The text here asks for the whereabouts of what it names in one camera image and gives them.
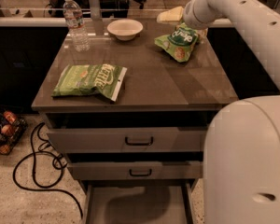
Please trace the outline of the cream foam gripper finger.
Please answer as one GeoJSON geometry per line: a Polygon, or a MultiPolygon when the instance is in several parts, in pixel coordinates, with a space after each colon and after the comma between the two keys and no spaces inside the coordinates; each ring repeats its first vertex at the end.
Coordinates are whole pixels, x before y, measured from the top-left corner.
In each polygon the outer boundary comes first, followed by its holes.
{"type": "Polygon", "coordinates": [[[174,7],[167,11],[163,11],[157,16],[157,23],[178,25],[183,19],[182,7],[174,7]]]}

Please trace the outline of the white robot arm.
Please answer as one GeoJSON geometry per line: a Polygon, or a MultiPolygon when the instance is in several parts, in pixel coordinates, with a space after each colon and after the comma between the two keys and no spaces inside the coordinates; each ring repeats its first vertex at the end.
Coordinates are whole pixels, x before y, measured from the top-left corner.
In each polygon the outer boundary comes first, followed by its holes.
{"type": "MultiPolygon", "coordinates": [[[[183,20],[225,17],[280,91],[280,14],[258,0],[191,0],[183,20]]],[[[280,224],[280,92],[231,103],[211,121],[203,152],[205,224],[280,224]]]]}

